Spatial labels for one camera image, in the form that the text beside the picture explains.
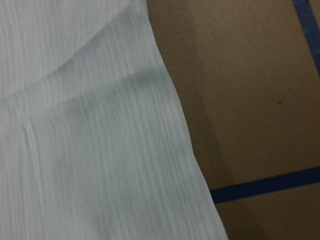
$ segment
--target cloth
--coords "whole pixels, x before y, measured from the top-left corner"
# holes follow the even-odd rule
[[[0,239],[226,240],[145,0],[0,1]]]

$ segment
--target blue tape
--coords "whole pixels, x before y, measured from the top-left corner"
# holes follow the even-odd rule
[[[215,204],[320,183],[320,167],[211,190]]]
[[[292,0],[302,31],[320,75],[320,30],[309,0]]]

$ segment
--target textured cloth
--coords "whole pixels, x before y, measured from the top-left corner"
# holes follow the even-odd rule
[[[145,0],[0,1],[0,240],[226,240]]]

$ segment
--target light blue fabric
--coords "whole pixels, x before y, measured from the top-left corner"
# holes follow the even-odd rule
[[[0,240],[226,240],[145,0],[0,1]]]

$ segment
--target brown surface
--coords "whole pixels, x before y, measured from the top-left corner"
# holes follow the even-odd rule
[[[319,0],[309,0],[312,6],[313,14],[316,18],[318,26],[320,26],[320,1]]]
[[[229,240],[320,239],[320,184],[217,204]]]
[[[320,79],[291,0],[148,0],[210,189],[320,166]]]

